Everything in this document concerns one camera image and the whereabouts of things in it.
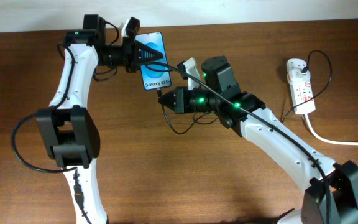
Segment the power strip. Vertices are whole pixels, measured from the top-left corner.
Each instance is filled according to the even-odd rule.
[[[287,61],[287,80],[291,88],[293,106],[299,105],[313,97],[310,84],[310,72],[302,73],[306,67],[306,62],[302,59],[290,59]],[[314,99],[295,107],[296,114],[308,114],[316,109]]]

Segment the white power cable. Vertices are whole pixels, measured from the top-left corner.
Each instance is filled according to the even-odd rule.
[[[308,128],[310,130],[310,132],[316,137],[318,138],[319,140],[323,141],[323,142],[326,142],[326,143],[330,143],[330,144],[339,144],[339,145],[344,145],[344,146],[358,146],[358,142],[341,142],[341,141],[332,141],[332,140],[328,140],[328,139],[325,139],[321,136],[319,136],[314,130],[313,128],[311,127],[311,123],[310,123],[310,120],[309,120],[309,116],[307,114],[304,114],[303,117],[305,118],[306,120],[306,124],[308,125]]]

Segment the black wire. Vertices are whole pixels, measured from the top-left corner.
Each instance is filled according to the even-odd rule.
[[[219,93],[216,93],[213,89],[211,89],[208,85],[206,85],[205,83],[203,83],[202,81],[198,80],[197,78],[187,74],[186,72],[183,72],[171,65],[167,65],[165,63],[161,63],[161,62],[150,62],[149,64],[154,64],[154,65],[161,65],[164,66],[165,68],[169,68],[172,69],[173,71],[176,71],[180,74],[182,74],[184,77],[188,77],[192,80],[194,80],[196,83],[200,84],[201,86],[203,86],[204,88],[206,88],[208,91],[210,91],[212,94],[214,94],[215,96],[217,96],[218,98],[220,98],[221,100],[223,100],[224,102],[226,102],[227,104],[236,107],[234,105],[234,103],[230,102],[228,99],[226,99],[225,97],[221,96]],[[291,138],[291,136],[287,135],[286,133],[284,133],[282,130],[280,130],[279,128],[277,128],[275,125],[270,124],[269,122],[265,121],[263,118],[257,116],[256,114],[253,114],[250,111],[247,111],[244,108],[241,107],[237,107],[239,110],[247,113],[248,115],[252,116],[253,118],[255,118],[256,120],[260,121],[262,124],[266,125],[267,127],[270,128],[271,131],[276,131],[279,134],[281,134],[283,137],[285,137],[286,139],[288,139],[290,142],[292,142],[292,144],[294,144],[296,147],[298,147],[309,159],[310,161],[313,163],[313,165],[318,169],[319,173],[321,174],[321,177],[323,178],[323,184],[325,186],[325,193],[326,193],[326,205],[327,205],[327,214],[326,214],[326,221],[327,224],[329,224],[330,221],[330,213],[331,213],[331,191],[329,189],[329,183],[328,183],[328,179],[327,176],[324,173],[324,170],[321,168],[319,162],[298,142],[296,142],[293,138]]]
[[[169,127],[172,129],[172,131],[173,131],[174,133],[176,133],[176,134],[185,134],[185,133],[187,133],[187,132],[193,127],[193,125],[194,125],[195,123],[197,123],[197,121],[198,121],[199,119],[201,119],[201,118],[203,118],[204,116],[208,115],[208,113],[206,113],[206,114],[203,114],[203,115],[199,116],[197,119],[195,119],[195,120],[192,122],[192,124],[191,124],[186,130],[184,130],[184,131],[182,131],[182,132],[178,132],[178,131],[175,130],[175,128],[172,126],[171,122],[169,122],[169,119],[168,119],[168,116],[167,116],[167,112],[165,112],[164,105],[161,105],[161,107],[162,107],[162,113],[164,114],[165,120],[167,121],[167,123],[168,123]]]
[[[88,215],[86,214],[86,212],[81,209],[81,213],[82,213],[82,216],[86,219],[86,221],[89,223],[89,224],[92,224],[91,223],[91,220],[88,218]]]
[[[105,75],[105,74],[108,74],[108,73],[112,72],[116,68],[117,67],[110,67],[110,69],[105,71],[105,72],[96,72],[96,68],[95,68],[95,71],[94,71],[93,75]]]
[[[150,65],[146,65],[146,68],[151,71],[154,71],[154,72],[172,72],[173,71],[172,69],[160,70],[160,69],[152,68],[152,67],[150,67]]]
[[[66,86],[66,90],[63,94],[63,97],[62,97],[62,100],[56,105],[56,106],[51,106],[50,107],[50,110],[55,110],[57,109],[59,106],[61,106],[64,101],[66,100],[67,98],[67,93],[68,93],[68,89],[70,88],[70,82],[71,82],[71,77],[73,75],[73,72],[74,72],[74,66],[75,66],[75,58],[74,58],[74,55],[73,55],[73,52],[71,52],[71,50],[63,43],[58,43],[57,44],[57,49],[59,51],[59,54],[60,55],[63,55],[62,52],[60,51],[60,47],[59,46],[63,46],[67,51],[68,53],[70,54],[71,56],[71,68],[70,68],[70,73],[68,75],[68,81],[67,81],[67,86]],[[23,118],[22,120],[20,120],[15,128],[13,129],[12,131],[12,134],[11,134],[11,146],[12,146],[12,150],[13,150],[13,153],[15,154],[15,156],[18,158],[19,161],[21,161],[23,163],[23,165],[25,165],[26,167],[32,169],[32,170],[35,170],[35,171],[39,171],[39,172],[44,172],[44,173],[49,173],[49,174],[59,174],[59,173],[62,173],[62,172],[69,172],[69,171],[73,171],[75,169],[77,169],[76,167],[73,167],[73,168],[70,168],[70,169],[60,169],[60,170],[50,170],[50,169],[44,169],[44,168],[39,168],[39,167],[36,167],[30,163],[28,163],[26,160],[23,159],[23,157],[19,154],[19,151],[17,150],[16,148],[16,133],[17,131],[19,130],[19,128],[27,121],[29,121],[30,119],[38,116],[39,113],[33,113],[33,114],[30,114],[28,116],[26,116],[25,118]]]
[[[210,122],[207,122],[207,123],[202,123],[202,122],[199,122],[197,119],[195,119],[196,114],[197,114],[197,112],[195,112],[195,113],[193,114],[193,121],[196,122],[197,124],[203,124],[203,125],[212,124],[212,123],[214,123],[216,120],[219,119],[219,118],[215,118],[215,120],[213,120],[213,121],[210,121]]]
[[[107,73],[113,71],[114,69],[115,69],[116,71],[115,71],[114,73],[112,73],[109,77],[107,77],[107,78],[96,78],[97,75],[107,74]],[[114,68],[111,68],[111,69],[109,69],[108,71],[105,71],[105,72],[99,72],[99,73],[98,73],[98,72],[94,72],[92,77],[93,77],[93,79],[94,79],[95,81],[97,81],[97,82],[104,82],[104,81],[108,81],[108,80],[114,78],[114,77],[117,75],[117,72],[118,72],[118,68],[117,68],[117,67],[114,67]]]
[[[325,86],[319,93],[315,94],[314,97],[312,97],[312,98],[306,100],[306,101],[303,102],[303,103],[300,103],[300,104],[298,104],[298,105],[296,105],[296,106],[293,106],[293,107],[285,114],[284,118],[281,120],[281,123],[284,123],[284,121],[285,121],[285,119],[287,118],[287,116],[288,116],[288,115],[291,113],[291,111],[293,111],[297,106],[303,105],[303,104],[305,104],[305,103],[307,103],[307,102],[309,102],[309,101],[315,99],[315,98],[316,98],[317,96],[319,96],[320,94],[322,94],[322,92],[323,92],[325,89],[327,89],[329,83],[331,82],[331,79],[333,78],[333,66],[331,65],[331,61],[330,61],[329,57],[328,57],[323,51],[321,51],[321,50],[312,50],[312,51],[309,53],[308,63],[306,64],[306,67],[305,67],[305,68],[306,68],[306,71],[309,70],[310,55],[311,55],[313,52],[319,52],[319,53],[323,54],[323,55],[326,57],[327,62],[328,62],[328,65],[329,65],[329,79],[328,79],[328,82],[327,82],[326,86]]]
[[[116,32],[117,32],[116,38],[110,44],[113,44],[113,43],[117,42],[117,40],[119,38],[119,30],[118,30],[118,28],[114,24],[112,24],[111,22],[105,21],[104,23],[109,24],[110,26],[114,27]]]
[[[60,51],[60,46],[63,46],[63,47],[67,50],[67,52],[70,54],[70,57],[71,57],[71,67],[70,67],[70,72],[69,72],[69,74],[68,74],[66,90],[65,90],[65,92],[64,92],[64,94],[63,94],[62,100],[60,100],[60,102],[59,102],[56,106],[51,106],[51,109],[52,109],[52,110],[57,109],[57,108],[58,108],[59,106],[61,106],[61,105],[64,103],[64,101],[66,100],[68,91],[69,91],[69,89],[70,89],[70,83],[71,83],[71,78],[72,78],[73,72],[74,72],[74,66],[75,66],[75,64],[77,63],[77,62],[75,61],[73,52],[68,48],[67,45],[65,45],[65,44],[62,43],[62,42],[57,43],[57,49],[58,49],[59,54],[60,54],[60,55],[63,55],[62,52]]]

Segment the white wall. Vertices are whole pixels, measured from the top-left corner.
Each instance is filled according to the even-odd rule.
[[[143,27],[353,19],[358,0],[0,0],[0,32],[79,29],[84,14]]]

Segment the black cable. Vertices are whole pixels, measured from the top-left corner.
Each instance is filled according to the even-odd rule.
[[[310,55],[311,55],[313,52],[319,52],[319,53],[323,54],[323,55],[326,57],[327,62],[328,62],[328,65],[329,65],[329,79],[328,79],[328,82],[327,82],[326,86],[325,86],[319,93],[315,94],[314,97],[312,97],[312,98],[306,100],[306,101],[303,102],[303,103],[300,103],[300,104],[298,104],[298,105],[296,105],[296,106],[293,106],[293,107],[285,114],[284,118],[281,120],[281,123],[284,123],[284,121],[285,121],[285,119],[287,118],[287,116],[288,116],[288,115],[291,113],[291,111],[293,111],[297,106],[303,105],[303,104],[305,104],[305,103],[307,103],[307,102],[309,102],[309,101],[315,99],[315,98],[316,98],[317,96],[319,96],[320,94],[322,94],[322,92],[323,92],[325,89],[327,89],[329,83],[331,82],[331,79],[333,78],[333,66],[331,65],[331,61],[330,61],[329,57],[328,57],[323,51],[321,51],[321,50],[312,50],[312,51],[309,53],[309,55],[308,55],[308,63],[306,64],[306,67],[302,70],[302,73],[305,73],[305,72],[307,72],[307,71],[309,70]]]
[[[109,70],[107,70],[107,71],[105,71],[105,72],[97,72],[96,71],[96,68],[95,68],[95,70],[94,70],[94,72],[93,72],[93,75],[105,75],[105,74],[108,74],[108,73],[110,73],[110,72],[112,72],[114,69],[116,69],[117,67],[110,67],[110,69]]]
[[[70,54],[71,56],[71,68],[70,68],[70,73],[68,75],[68,81],[67,81],[67,86],[66,86],[66,90],[63,94],[63,97],[62,97],[62,100],[56,105],[56,106],[51,106],[50,109],[51,110],[55,110],[57,109],[59,106],[61,106],[64,101],[66,100],[67,98],[67,94],[68,94],[68,89],[70,88],[70,82],[71,82],[71,77],[73,75],[73,72],[74,72],[74,66],[75,66],[75,58],[74,58],[74,55],[73,55],[73,52],[71,52],[71,50],[63,43],[58,43],[57,44],[57,49],[58,49],[58,52],[60,55],[63,55],[62,52],[60,51],[60,47],[59,46],[63,46],[67,51],[68,53]],[[25,165],[26,167],[32,169],[32,170],[35,170],[35,171],[39,171],[39,172],[44,172],[44,173],[49,173],[49,174],[58,174],[58,173],[62,173],[62,172],[69,172],[69,171],[73,171],[75,169],[77,169],[76,167],[73,167],[73,168],[70,168],[70,169],[60,169],[60,170],[50,170],[50,169],[44,169],[44,168],[39,168],[39,167],[36,167],[30,163],[28,163],[26,160],[23,159],[23,157],[19,154],[19,151],[17,150],[16,148],[16,133],[17,131],[19,130],[19,128],[27,121],[29,121],[30,119],[36,117],[37,115],[39,115],[39,113],[33,113],[33,114],[30,114],[28,116],[26,116],[25,118],[23,118],[22,120],[20,120],[15,128],[13,129],[12,131],[12,134],[11,134],[11,146],[12,146],[12,150],[13,150],[13,153],[15,154],[15,156],[18,158],[19,161],[21,161],[23,163],[23,165]]]
[[[160,69],[152,68],[150,67],[150,65],[146,65],[146,68],[154,72],[172,72],[172,69],[160,70]]]
[[[78,208],[81,210],[82,216],[86,219],[86,221],[89,224],[91,223],[91,220],[88,218],[88,214],[87,212],[84,210],[84,193],[82,192],[82,187],[80,185],[80,181],[78,180],[79,178],[79,174],[77,173],[77,170],[75,171],[74,175],[73,175],[73,180],[74,180],[74,199],[75,202],[78,205]]]
[[[118,30],[118,28],[117,28],[114,24],[112,24],[111,22],[105,21],[104,23],[105,23],[105,25],[106,25],[106,24],[109,24],[110,26],[114,27],[115,30],[116,30],[116,32],[117,32],[116,38],[110,43],[110,44],[114,44],[115,42],[117,42],[117,40],[118,40],[118,38],[119,38],[119,30]]]
[[[216,120],[219,119],[219,118],[215,118],[215,120],[213,120],[213,121],[210,121],[210,122],[207,122],[207,123],[202,123],[202,122],[199,122],[197,119],[195,119],[196,114],[197,114],[197,112],[195,112],[195,113],[193,114],[193,121],[196,122],[197,124],[203,124],[203,125],[212,124],[212,123],[214,123]]]
[[[59,102],[56,106],[51,106],[51,109],[52,109],[52,110],[54,110],[54,109],[58,108],[59,106],[61,106],[61,105],[64,103],[64,101],[66,100],[68,91],[69,91],[69,89],[70,89],[70,83],[71,83],[71,78],[72,78],[73,72],[74,72],[74,66],[75,66],[75,64],[77,63],[77,62],[75,61],[73,52],[68,48],[67,45],[65,45],[65,44],[62,43],[62,42],[57,43],[57,49],[58,49],[59,54],[60,54],[60,55],[63,55],[62,52],[60,51],[60,46],[63,46],[63,47],[67,50],[67,52],[70,54],[70,57],[71,57],[71,67],[70,67],[70,72],[69,72],[68,78],[67,78],[67,86],[66,86],[65,92],[64,92],[64,94],[63,94],[62,100],[60,100],[60,102]]]
[[[203,118],[204,116],[208,115],[208,113],[206,113],[206,114],[203,114],[203,115],[199,116],[197,119],[195,119],[195,120],[192,122],[192,124],[191,124],[186,130],[184,130],[184,131],[182,131],[182,132],[178,132],[177,130],[175,130],[175,128],[172,126],[171,122],[169,121],[168,116],[167,116],[167,112],[165,112],[164,105],[161,105],[161,107],[162,107],[162,113],[164,114],[165,120],[167,121],[167,123],[168,123],[169,127],[172,129],[172,131],[173,131],[174,133],[176,133],[176,134],[185,134],[185,133],[187,133],[187,132],[193,127],[193,125],[194,125],[195,123],[197,123],[197,121],[198,121],[199,119],[201,119],[201,118]]]
[[[111,72],[111,71],[113,71],[113,70],[116,70],[114,73],[112,73],[109,77],[107,77],[107,78],[96,78],[96,76],[97,75],[104,75],[104,74],[107,74],[107,73],[109,73],[109,72]],[[93,73],[93,79],[95,80],[95,81],[97,81],[97,82],[104,82],[104,81],[108,81],[108,80],[110,80],[110,79],[112,79],[112,78],[114,78],[116,75],[117,75],[117,72],[118,72],[118,68],[117,67],[114,67],[114,68],[111,68],[111,69],[109,69],[108,71],[105,71],[105,72],[94,72]]]
[[[182,74],[184,77],[188,77],[192,80],[194,80],[196,83],[200,84],[201,86],[203,86],[204,88],[206,88],[208,91],[210,91],[212,94],[214,94],[215,96],[217,96],[218,98],[220,98],[223,102],[236,107],[234,103],[230,102],[228,99],[226,99],[225,97],[221,96],[219,93],[216,93],[213,89],[211,89],[208,85],[206,85],[205,83],[203,83],[202,81],[198,80],[197,78],[187,74],[186,72],[183,72],[171,65],[167,65],[165,63],[161,63],[161,62],[151,62],[149,64],[154,64],[154,65],[161,65],[164,66],[165,68],[169,68],[172,69],[173,71],[176,71],[180,74]],[[310,161],[313,163],[313,165],[319,170],[319,173],[321,174],[322,178],[323,178],[323,184],[325,186],[325,193],[326,193],[326,205],[327,205],[327,214],[326,214],[326,220],[327,220],[327,224],[329,224],[330,221],[330,213],[331,213],[331,194],[330,194],[330,189],[329,189],[329,183],[328,183],[328,179],[327,176],[324,173],[324,170],[321,168],[320,164],[318,163],[318,161],[298,142],[296,142],[293,138],[291,138],[291,136],[287,135],[286,133],[284,133],[283,131],[281,131],[280,129],[278,129],[275,125],[270,124],[269,122],[265,121],[263,118],[257,116],[256,114],[253,114],[250,111],[245,110],[244,108],[241,107],[236,107],[239,110],[247,113],[248,115],[252,116],[253,118],[255,118],[256,120],[260,121],[262,124],[266,125],[267,127],[270,128],[271,131],[276,131],[277,133],[281,134],[283,137],[285,137],[286,139],[288,139],[292,144],[294,144],[296,147],[298,147],[309,159]]]
[[[91,223],[91,220],[88,218],[87,213],[86,213],[83,209],[81,210],[81,213],[82,213],[82,216],[86,219],[86,221],[87,221],[89,224],[92,224],[92,223]]]

